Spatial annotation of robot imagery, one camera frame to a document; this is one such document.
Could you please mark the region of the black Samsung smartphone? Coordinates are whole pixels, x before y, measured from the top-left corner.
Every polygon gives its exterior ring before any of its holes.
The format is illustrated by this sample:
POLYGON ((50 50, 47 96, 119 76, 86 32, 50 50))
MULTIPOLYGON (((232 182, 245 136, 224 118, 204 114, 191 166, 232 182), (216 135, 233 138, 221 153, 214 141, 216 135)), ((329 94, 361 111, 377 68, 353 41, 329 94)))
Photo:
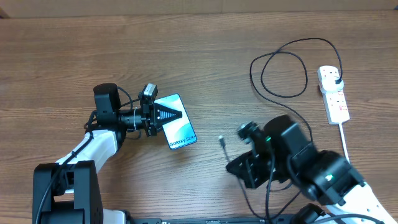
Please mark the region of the black Samsung smartphone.
POLYGON ((197 136, 178 93, 158 98, 155 102, 170 109, 182 112, 181 118, 162 126, 171 150, 179 149, 197 141, 197 136))

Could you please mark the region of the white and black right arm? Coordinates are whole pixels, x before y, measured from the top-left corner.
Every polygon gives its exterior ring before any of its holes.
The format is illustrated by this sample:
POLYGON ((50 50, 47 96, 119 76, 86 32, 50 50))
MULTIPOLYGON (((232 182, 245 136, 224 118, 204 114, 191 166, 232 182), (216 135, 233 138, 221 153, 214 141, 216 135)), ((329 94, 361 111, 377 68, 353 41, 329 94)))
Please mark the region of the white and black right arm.
POLYGON ((337 152, 319 151, 289 116, 237 133, 252 149, 228 162, 230 174, 247 189, 289 180, 311 201, 290 223, 395 223, 359 171, 337 152))

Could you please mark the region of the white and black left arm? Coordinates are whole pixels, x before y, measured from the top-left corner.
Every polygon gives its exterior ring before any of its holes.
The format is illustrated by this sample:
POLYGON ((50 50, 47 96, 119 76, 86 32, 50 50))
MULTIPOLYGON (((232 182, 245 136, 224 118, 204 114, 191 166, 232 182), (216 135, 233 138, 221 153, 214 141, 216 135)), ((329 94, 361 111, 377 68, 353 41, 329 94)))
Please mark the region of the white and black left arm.
POLYGON ((139 108, 121 104, 120 86, 103 83, 94 87, 96 109, 84 125, 79 145, 57 162, 39 164, 34 170, 32 222, 39 223, 133 223, 125 210, 103 208, 97 173, 121 148, 127 133, 145 131, 155 136, 183 113, 155 102, 154 84, 139 93, 139 108))

